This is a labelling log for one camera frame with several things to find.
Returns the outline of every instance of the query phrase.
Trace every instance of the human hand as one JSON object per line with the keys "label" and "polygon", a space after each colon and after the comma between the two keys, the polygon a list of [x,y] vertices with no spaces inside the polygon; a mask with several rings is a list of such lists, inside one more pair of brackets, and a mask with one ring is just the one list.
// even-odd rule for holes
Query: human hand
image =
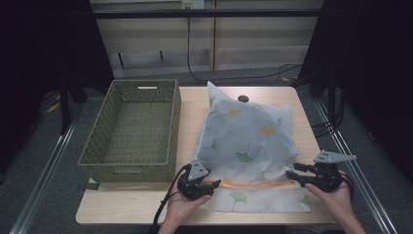
{"label": "human hand", "polygon": [[[340,173],[343,178],[346,177],[344,172],[340,171]],[[323,192],[311,183],[307,183],[305,186],[324,202],[346,233],[365,233],[353,211],[350,187],[346,182],[343,181],[335,191],[330,193]]]}
{"label": "human hand", "polygon": [[173,195],[168,200],[167,217],[161,226],[160,234],[174,233],[180,225],[185,223],[198,206],[204,204],[211,198],[210,195],[204,195],[195,201],[188,200],[182,196],[176,184],[173,186],[170,194]]}

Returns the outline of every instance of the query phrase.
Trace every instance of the person's right hand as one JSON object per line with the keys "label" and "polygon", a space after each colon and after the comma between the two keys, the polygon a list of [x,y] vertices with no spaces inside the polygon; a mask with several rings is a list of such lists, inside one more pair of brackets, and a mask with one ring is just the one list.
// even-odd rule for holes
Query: person's right hand
{"label": "person's right hand", "polygon": [[346,182],[343,181],[335,191],[330,193],[323,192],[311,183],[307,183],[306,188],[324,202],[346,233],[365,233],[353,211],[350,187]]}

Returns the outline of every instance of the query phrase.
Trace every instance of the gray carpet floor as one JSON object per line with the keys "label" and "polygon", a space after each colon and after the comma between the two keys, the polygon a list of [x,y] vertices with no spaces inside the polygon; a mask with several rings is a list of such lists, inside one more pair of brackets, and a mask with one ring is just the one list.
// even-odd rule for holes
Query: gray carpet floor
{"label": "gray carpet floor", "polygon": [[[240,77],[258,76],[276,73],[277,69],[244,69],[220,72],[197,72],[202,79],[210,77]],[[294,77],[297,70],[291,69],[283,77]],[[203,85],[195,81],[189,73],[141,77],[143,79],[178,79],[180,86]],[[217,86],[268,86],[279,78],[260,78],[243,80],[216,81]],[[280,79],[274,86],[287,86],[290,82]],[[75,126],[71,140],[64,149],[56,171],[47,187],[40,206],[28,228],[28,233],[147,233],[147,226],[137,225],[81,225],[75,220],[75,215],[83,193],[77,188],[85,184],[88,177],[77,167],[77,161],[92,129],[95,117],[101,107],[103,98],[93,91],[88,91],[90,98],[87,103],[77,105],[72,103],[72,113],[80,112],[80,118]],[[310,97],[308,87],[297,88],[297,93],[305,108],[310,124],[322,122],[315,106],[315,99]],[[20,150],[18,157],[6,171],[5,183],[0,186],[0,233],[9,233],[16,218],[19,216],[25,201],[28,199],[35,183],[43,172],[50,155],[59,138],[61,119],[59,110],[53,113],[41,112],[37,127],[30,135],[26,144]],[[369,130],[348,105],[345,106],[344,119],[340,132],[357,155],[358,164],[362,168],[372,189],[390,214],[398,233],[411,233],[413,220],[413,185],[402,175],[387,157],[386,151],[378,140],[369,137]],[[337,147],[329,135],[318,138],[320,149],[337,151]],[[375,217],[364,202],[356,188],[355,211],[368,233],[381,233]],[[288,230],[305,229],[320,233],[328,229],[339,229],[336,224],[288,226]],[[210,233],[219,233],[210,229]],[[284,233],[281,227],[260,226],[248,228],[225,229],[225,233]]]}

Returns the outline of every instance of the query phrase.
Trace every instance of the black horizontal bar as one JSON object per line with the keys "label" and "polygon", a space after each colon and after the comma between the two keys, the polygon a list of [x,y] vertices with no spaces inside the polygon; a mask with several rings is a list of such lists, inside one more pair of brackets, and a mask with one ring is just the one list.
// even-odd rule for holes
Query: black horizontal bar
{"label": "black horizontal bar", "polygon": [[338,17],[344,11],[299,10],[154,10],[154,11],[94,11],[93,13],[54,13],[53,15],[91,16],[96,19],[160,19],[160,18],[275,18],[275,17]]}

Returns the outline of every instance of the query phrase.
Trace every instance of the yellow leaf print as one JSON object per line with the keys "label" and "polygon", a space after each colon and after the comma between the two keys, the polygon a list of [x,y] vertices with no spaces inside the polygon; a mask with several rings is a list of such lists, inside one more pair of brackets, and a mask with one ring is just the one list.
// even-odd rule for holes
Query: yellow leaf print
{"label": "yellow leaf print", "polygon": [[262,128],[259,130],[259,132],[260,132],[261,134],[265,134],[266,136],[269,136],[269,135],[275,133],[276,130],[274,130],[272,127],[268,127],[268,126],[267,126],[267,127],[262,127]]}
{"label": "yellow leaf print", "polygon": [[240,116],[240,114],[241,114],[241,111],[239,109],[230,109],[230,111],[228,112],[228,117],[236,118]]}

